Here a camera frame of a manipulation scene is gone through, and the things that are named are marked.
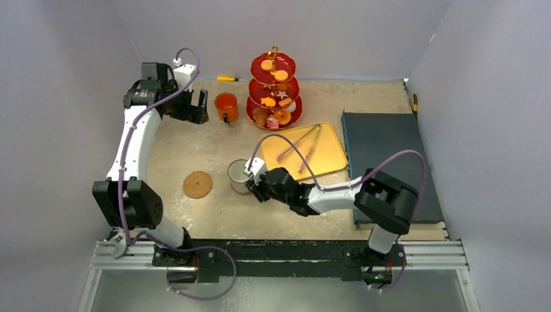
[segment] tongs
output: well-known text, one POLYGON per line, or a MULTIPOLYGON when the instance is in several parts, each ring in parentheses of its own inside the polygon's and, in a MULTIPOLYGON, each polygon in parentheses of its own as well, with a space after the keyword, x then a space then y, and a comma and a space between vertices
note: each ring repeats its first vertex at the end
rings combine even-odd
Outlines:
MULTIPOLYGON (((312 153, 312 150, 314 150, 314 147, 316 146, 316 143, 318 142, 318 137, 320 136, 320 132, 322 131, 322 124, 320 123, 316 123, 315 125, 312 126, 312 129, 308 130, 308 132, 306 132, 303 136, 301 136, 298 140, 294 141, 293 144, 296 146, 300 141, 302 141, 305 137, 307 137, 308 135, 310 135, 312 132, 314 132, 314 130, 318 130, 318 132, 316 133, 316 137, 314 138, 314 142, 312 143, 312 145, 310 146, 310 149, 308 150, 308 153, 306 154, 306 161, 308 161, 308 158, 310 157, 311 153, 312 153)), ((283 158, 285 158, 285 156, 287 155, 288 152, 290 152, 292 150, 292 146, 289 146, 289 148, 287 148, 285 151, 283 151, 283 153, 279 154, 277 156, 277 162, 281 162, 283 160, 283 158)), ((304 162, 301 163, 300 165, 300 168, 298 169, 298 173, 302 173, 302 170, 304 169, 304 162)))

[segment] wooden table surface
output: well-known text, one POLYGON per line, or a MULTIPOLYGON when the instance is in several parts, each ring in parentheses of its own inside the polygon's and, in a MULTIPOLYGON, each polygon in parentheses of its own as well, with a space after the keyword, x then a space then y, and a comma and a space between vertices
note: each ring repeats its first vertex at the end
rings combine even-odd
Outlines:
MULTIPOLYGON (((340 116, 346 112, 411 112, 401 83, 299 82, 304 112, 293 125, 329 122, 344 148, 340 116)), ((149 161, 148 184, 161 196, 164 214, 186 227, 194 238, 240 239, 367 239, 369 230, 358 230, 351 210, 331 211, 302 217, 275 200, 259 203, 252 195, 234 193, 227 167, 235 159, 249 159, 258 137, 267 133, 246 116, 248 82, 197 82, 209 91, 210 121, 203 125, 163 118, 155 134, 149 161), (229 125, 218 118, 214 99, 231 92, 238 99, 239 117, 229 125), (193 171, 212 176, 213 187, 204 198, 188 198, 182 190, 184 178, 193 171)), ((348 181, 341 170, 320 177, 322 184, 348 181)), ((443 240, 439 224, 415 224, 404 239, 443 240)))

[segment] metal frame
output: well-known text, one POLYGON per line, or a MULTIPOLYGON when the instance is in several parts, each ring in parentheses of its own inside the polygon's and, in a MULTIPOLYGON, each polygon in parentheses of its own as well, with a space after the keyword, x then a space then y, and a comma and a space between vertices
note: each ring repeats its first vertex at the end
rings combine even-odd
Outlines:
MULTIPOLYGON (((407 255, 406 270, 455 270, 468 312, 480 312, 478 300, 472 288, 467 258, 460 241, 402 241, 407 255)), ((97 285, 103 270, 171 270, 194 271, 192 266, 153 266, 154 242, 139 241, 129 246, 124 256, 115 259, 111 253, 116 248, 109 241, 99 241, 90 262, 90 273, 84 286, 79 312, 91 311, 97 285)))

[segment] gray wall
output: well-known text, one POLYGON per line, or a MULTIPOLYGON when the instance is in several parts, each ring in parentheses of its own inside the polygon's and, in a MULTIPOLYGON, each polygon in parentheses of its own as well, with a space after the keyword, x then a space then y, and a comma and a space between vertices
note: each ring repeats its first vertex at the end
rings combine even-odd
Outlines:
POLYGON ((139 60, 107 0, 3 1, 0 42, 0 311, 75 311, 139 60))
POLYGON ((545 0, 456 0, 410 80, 484 311, 551 306, 550 12, 545 0))
POLYGON ((195 47, 200 79, 249 79, 272 45, 295 59, 300 78, 409 77, 450 2, 113 0, 144 61, 195 47))

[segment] yellow tray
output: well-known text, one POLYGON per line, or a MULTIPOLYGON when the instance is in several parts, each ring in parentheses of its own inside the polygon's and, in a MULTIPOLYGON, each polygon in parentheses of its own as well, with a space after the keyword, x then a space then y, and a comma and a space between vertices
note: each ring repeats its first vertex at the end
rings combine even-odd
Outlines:
MULTIPOLYGON (((333 126, 328 122, 321 122, 320 125, 319 131, 321 132, 318 137, 318 142, 308 159, 308 164, 316 176, 341 170, 345 168, 347 164, 346 156, 340 146, 339 138, 333 126)), ((287 137, 291 142, 294 142, 308 132, 308 130, 312 129, 313 126, 314 125, 305 125, 303 127, 292 128, 278 133, 287 137)), ((317 131, 314 130, 297 144, 300 153, 304 157, 306 157, 306 153, 314 142, 316 132, 317 131)), ((298 157, 294 149, 289 151, 281 162, 277 162, 277 156, 288 147, 289 144, 287 142, 276 136, 267 138, 262 142, 260 151, 264 162, 266 162, 267 169, 271 170, 277 167, 284 167, 295 180, 311 177, 310 172, 306 168, 302 170, 301 174, 298 173, 302 160, 298 157)))

